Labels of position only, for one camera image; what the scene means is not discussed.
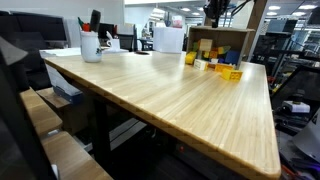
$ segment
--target ceiling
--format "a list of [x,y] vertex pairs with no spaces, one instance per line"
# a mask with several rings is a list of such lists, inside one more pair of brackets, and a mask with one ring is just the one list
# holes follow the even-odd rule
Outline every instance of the ceiling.
[[[204,16],[202,11],[199,11],[199,7],[203,7],[206,0],[184,0],[184,2],[165,2],[165,3],[148,3],[148,4],[130,4],[126,6],[153,6],[163,9],[165,11],[174,12],[176,14],[185,17],[201,17]],[[231,0],[231,4],[236,4],[238,0]],[[300,17],[308,17],[312,10],[300,10],[298,9],[301,5],[317,5],[320,6],[320,0],[269,0],[269,6],[280,6],[280,10],[268,10],[267,12],[275,12],[276,16],[267,16],[267,18],[276,18],[278,15],[291,15],[293,12],[305,12],[306,15]],[[189,12],[180,10],[181,8],[189,8]],[[198,12],[200,15],[192,15],[193,12]]]

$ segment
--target cable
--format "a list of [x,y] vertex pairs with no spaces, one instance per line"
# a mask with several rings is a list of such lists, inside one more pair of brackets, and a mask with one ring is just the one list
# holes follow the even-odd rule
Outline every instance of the cable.
[[243,2],[242,4],[240,4],[238,7],[236,7],[232,12],[231,12],[231,16],[236,15],[239,11],[241,11],[241,9],[252,0],[246,0],[245,2]]

